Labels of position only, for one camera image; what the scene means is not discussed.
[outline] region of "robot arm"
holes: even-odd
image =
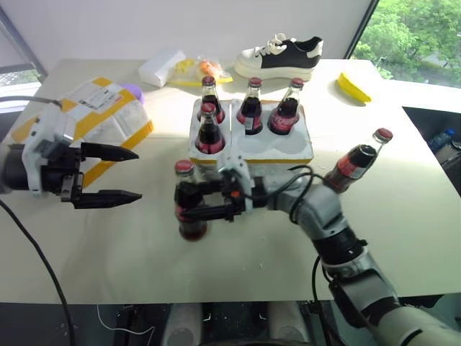
[[[323,267],[332,277],[329,289],[350,325],[368,328],[375,339],[386,346],[460,345],[460,333],[420,309],[400,305],[392,285],[373,260],[366,241],[359,240],[349,227],[333,190],[324,185],[312,185],[297,202],[308,180],[300,177],[279,192],[288,177],[296,177],[288,172],[283,178],[255,178],[250,196],[248,188],[246,192],[241,189],[239,180],[243,176],[236,171],[222,171],[221,185],[213,182],[215,188],[206,192],[217,192],[225,187],[225,205],[194,208],[183,215],[190,219],[232,221],[233,215],[246,209],[248,200],[255,208],[291,213],[313,242]]]
[[[142,195],[123,190],[83,193],[84,174],[80,163],[87,157],[104,161],[137,159],[138,155],[119,146],[82,142],[71,148],[75,123],[61,112],[58,102],[47,105],[30,129],[24,144],[0,143],[0,194],[30,190],[35,197],[51,192],[75,209],[111,208],[131,203]]]

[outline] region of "plastic bag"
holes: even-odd
[[[233,81],[232,76],[224,71],[217,61],[204,58],[189,58],[175,65],[174,75],[169,80],[169,83],[187,87],[200,87],[204,76],[215,77],[217,84]]]

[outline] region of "red bottle cap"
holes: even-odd
[[[301,78],[293,78],[291,80],[290,85],[295,88],[302,88],[304,85],[304,81]]]
[[[248,85],[250,87],[260,87],[262,84],[262,80],[258,77],[251,77],[249,80],[248,80]]]
[[[194,164],[189,160],[179,160],[174,165],[174,171],[177,174],[190,173],[194,170]]]
[[[203,86],[211,86],[211,85],[215,85],[216,84],[216,81],[215,81],[215,77],[213,76],[205,76],[202,78],[202,85]]]
[[[211,102],[202,103],[202,114],[215,114],[216,106]]]
[[[375,132],[375,135],[383,142],[388,142],[393,138],[392,132],[390,132],[387,128],[378,128]]]

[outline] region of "shoelace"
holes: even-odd
[[[286,40],[284,34],[276,34],[274,37],[267,41],[267,44],[264,47],[255,47],[254,48],[254,57],[257,58],[259,55],[265,56],[266,54],[280,54],[286,48],[285,45],[281,45],[282,41]]]

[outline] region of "blue bottle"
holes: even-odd
[[[439,133],[438,135],[434,136],[427,142],[427,145],[432,150],[433,153],[438,152],[445,144],[450,142],[452,136],[455,134],[455,130],[452,128],[448,128],[445,132]]]

